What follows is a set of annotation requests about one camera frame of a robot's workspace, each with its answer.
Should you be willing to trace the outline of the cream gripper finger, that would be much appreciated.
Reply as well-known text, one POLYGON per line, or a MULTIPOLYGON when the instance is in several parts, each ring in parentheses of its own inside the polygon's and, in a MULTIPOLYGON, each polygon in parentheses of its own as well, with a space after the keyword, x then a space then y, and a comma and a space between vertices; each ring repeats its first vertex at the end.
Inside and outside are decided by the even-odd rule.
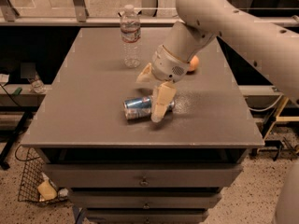
POLYGON ((148 63, 144 69, 142 70, 142 72, 138 75, 136 81, 138 83, 142 83, 142 82, 150 82, 153 80, 153 76, 152 76, 152 64, 148 63))
POLYGON ((175 97, 177 89, 172 81, 166 81, 153 89, 151 101, 151 120, 160 122, 167 111, 169 104, 175 97))

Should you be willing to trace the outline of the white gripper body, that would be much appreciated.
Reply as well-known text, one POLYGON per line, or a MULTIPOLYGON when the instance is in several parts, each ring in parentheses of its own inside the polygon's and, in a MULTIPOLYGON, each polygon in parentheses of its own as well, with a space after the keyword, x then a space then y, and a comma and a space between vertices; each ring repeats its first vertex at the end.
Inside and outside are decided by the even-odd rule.
POLYGON ((152 56, 152 74, 161 81, 179 82, 187 74, 191 57, 181 59, 163 45, 159 45, 152 56))

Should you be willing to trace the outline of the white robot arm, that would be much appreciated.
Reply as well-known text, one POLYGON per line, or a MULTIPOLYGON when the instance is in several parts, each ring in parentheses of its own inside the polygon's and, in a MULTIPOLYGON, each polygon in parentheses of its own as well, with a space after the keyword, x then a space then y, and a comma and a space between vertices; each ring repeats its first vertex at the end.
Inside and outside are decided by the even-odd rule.
POLYGON ((180 20, 138 76, 160 80, 153 90, 151 120, 164 118, 176 94, 175 83, 195 54, 219 37, 294 104, 299 100, 299 35, 241 11, 227 0, 176 0, 180 20))

